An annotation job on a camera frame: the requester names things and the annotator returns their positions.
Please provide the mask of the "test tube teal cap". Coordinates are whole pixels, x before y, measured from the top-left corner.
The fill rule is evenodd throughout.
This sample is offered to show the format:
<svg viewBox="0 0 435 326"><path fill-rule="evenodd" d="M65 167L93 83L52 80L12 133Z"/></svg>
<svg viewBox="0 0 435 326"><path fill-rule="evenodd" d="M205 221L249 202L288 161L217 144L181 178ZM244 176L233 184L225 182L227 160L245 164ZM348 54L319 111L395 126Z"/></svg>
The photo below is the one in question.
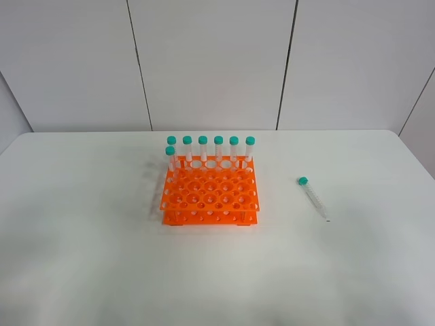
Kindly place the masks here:
<svg viewBox="0 0 435 326"><path fill-rule="evenodd" d="M316 194L316 192L312 188L311 184L309 183L309 180L306 177L299 177L298 178L298 184L304 190L305 194L307 195L309 200L312 202L312 204L315 207L316 211L326 221L330 221L330 218L329 218L329 216L328 216L328 214L326 212L326 207L324 206L323 202L320 200L319 196Z"/></svg>

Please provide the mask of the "row tube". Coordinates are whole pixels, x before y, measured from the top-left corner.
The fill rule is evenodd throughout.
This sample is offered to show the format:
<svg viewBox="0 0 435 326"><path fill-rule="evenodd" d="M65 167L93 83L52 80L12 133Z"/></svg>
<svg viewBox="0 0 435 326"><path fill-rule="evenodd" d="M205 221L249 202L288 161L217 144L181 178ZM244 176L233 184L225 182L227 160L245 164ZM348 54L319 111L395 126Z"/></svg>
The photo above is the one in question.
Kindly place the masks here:
<svg viewBox="0 0 435 326"><path fill-rule="evenodd" d="M252 152L255 145L255 138L253 136L248 136L245 140L246 148L245 148L245 161L252 161Z"/></svg>
<svg viewBox="0 0 435 326"><path fill-rule="evenodd" d="M215 136L214 140L213 140L214 144L215 144L215 160L217 162L221 162L222 161L222 145L223 145L223 137L222 136Z"/></svg>
<svg viewBox="0 0 435 326"><path fill-rule="evenodd" d="M239 138L236 136L231 136L229 139L230 143L230 161L236 162L237 161L237 146L239 144Z"/></svg>
<svg viewBox="0 0 435 326"><path fill-rule="evenodd" d="M207 137L203 136L203 135L199 136L198 143L200 145L201 162L206 162L207 161L207 143L208 143Z"/></svg>
<svg viewBox="0 0 435 326"><path fill-rule="evenodd" d="M184 136L182 141L184 144L186 161L191 162L192 161L192 137L191 136Z"/></svg>
<svg viewBox="0 0 435 326"><path fill-rule="evenodd" d="M175 161L177 161L178 160L178 157L177 157L177 138L175 136L173 136L173 135L168 136L167 137L167 145L173 147L173 149L174 149L174 159L175 159Z"/></svg>

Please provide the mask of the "orange test tube rack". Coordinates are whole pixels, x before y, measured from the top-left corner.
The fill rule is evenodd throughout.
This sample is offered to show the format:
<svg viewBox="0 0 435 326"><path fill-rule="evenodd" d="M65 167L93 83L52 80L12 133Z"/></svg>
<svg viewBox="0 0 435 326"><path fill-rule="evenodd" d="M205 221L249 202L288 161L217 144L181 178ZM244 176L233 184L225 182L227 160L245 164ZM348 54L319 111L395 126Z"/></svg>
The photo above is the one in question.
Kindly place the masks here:
<svg viewBox="0 0 435 326"><path fill-rule="evenodd" d="M164 225L256 225L260 203L254 161L178 156L167 171L160 210Z"/></svg>

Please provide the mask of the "front left racked tube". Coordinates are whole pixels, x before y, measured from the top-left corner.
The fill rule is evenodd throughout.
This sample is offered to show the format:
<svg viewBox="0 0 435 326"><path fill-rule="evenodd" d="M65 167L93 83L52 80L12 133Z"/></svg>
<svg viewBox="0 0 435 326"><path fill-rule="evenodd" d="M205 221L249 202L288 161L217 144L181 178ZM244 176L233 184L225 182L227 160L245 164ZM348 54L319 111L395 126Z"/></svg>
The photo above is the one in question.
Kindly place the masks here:
<svg viewBox="0 0 435 326"><path fill-rule="evenodd" d="M171 173L172 178L177 179L179 174L179 168L177 167L178 159L176 149L173 145L168 145L165 148L165 153L169 161L169 172Z"/></svg>

